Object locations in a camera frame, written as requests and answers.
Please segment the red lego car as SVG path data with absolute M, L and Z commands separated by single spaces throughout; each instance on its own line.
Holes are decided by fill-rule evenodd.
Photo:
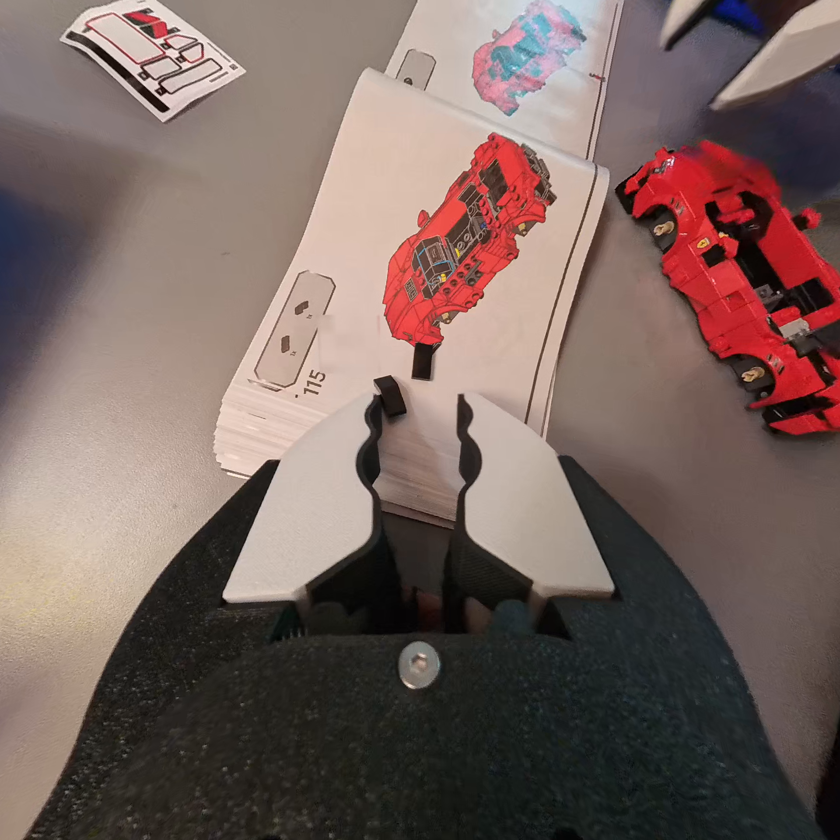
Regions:
M 708 140 L 658 150 L 615 193 L 749 410 L 779 434 L 838 432 L 838 271 L 806 235 L 821 215 L 792 214 L 764 164 Z

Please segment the lego sticker sheet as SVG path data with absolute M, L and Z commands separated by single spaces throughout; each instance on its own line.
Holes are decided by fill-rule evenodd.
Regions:
M 162 123 L 246 73 L 239 61 L 161 2 L 91 7 L 59 41 L 92 60 Z

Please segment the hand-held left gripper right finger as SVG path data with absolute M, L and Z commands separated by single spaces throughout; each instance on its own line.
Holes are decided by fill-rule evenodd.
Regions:
M 613 578 L 552 447 L 476 392 L 458 395 L 456 432 L 464 484 L 448 591 L 484 607 L 612 597 Z

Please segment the blue plastic bin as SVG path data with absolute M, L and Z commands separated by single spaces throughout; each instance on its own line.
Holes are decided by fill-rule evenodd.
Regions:
M 755 37 L 763 37 L 764 23 L 747 1 L 717 1 L 712 15 L 723 23 Z

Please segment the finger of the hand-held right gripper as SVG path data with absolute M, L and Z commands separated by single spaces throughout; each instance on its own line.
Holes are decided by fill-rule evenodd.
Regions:
M 671 50 L 719 1 L 672 1 L 659 33 L 658 45 Z
M 710 109 L 757 101 L 838 63 L 839 2 L 815 1 L 797 10 L 721 89 Z

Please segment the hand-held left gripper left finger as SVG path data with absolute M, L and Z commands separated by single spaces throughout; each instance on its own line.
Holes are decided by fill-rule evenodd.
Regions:
M 365 391 L 288 449 L 225 585 L 225 604 L 394 606 L 394 559 L 374 488 L 381 435 L 382 399 Z

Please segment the lego instruction booklet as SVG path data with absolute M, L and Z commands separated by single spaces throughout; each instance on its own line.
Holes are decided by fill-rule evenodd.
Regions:
M 417 2 L 358 79 L 310 218 L 220 407 L 218 464 L 252 476 L 392 375 L 385 506 L 455 519 L 457 395 L 546 437 L 606 199 L 594 162 L 624 2 Z M 414 345 L 439 343 L 431 381 Z

